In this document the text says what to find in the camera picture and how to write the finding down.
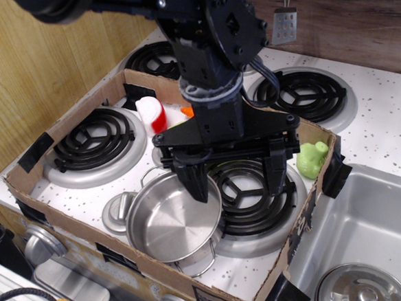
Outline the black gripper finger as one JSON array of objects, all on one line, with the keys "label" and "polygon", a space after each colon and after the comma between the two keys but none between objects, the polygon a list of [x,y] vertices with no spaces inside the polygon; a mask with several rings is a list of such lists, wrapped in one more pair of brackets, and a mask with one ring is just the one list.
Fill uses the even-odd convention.
[{"label": "black gripper finger", "polygon": [[177,159],[172,162],[174,173],[196,201],[208,202],[208,178],[204,161],[201,159]]},{"label": "black gripper finger", "polygon": [[271,196],[282,193],[286,178],[286,149],[281,141],[268,142],[262,159],[264,176]]}]

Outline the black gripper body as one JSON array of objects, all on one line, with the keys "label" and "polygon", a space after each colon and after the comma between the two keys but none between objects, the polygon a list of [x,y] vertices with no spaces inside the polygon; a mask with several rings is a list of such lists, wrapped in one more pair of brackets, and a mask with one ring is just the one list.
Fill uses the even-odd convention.
[{"label": "black gripper body", "polygon": [[158,133],[152,143],[172,170],[228,159],[290,159],[300,149],[299,125],[296,115],[253,107],[239,96],[195,107],[194,117]]}]

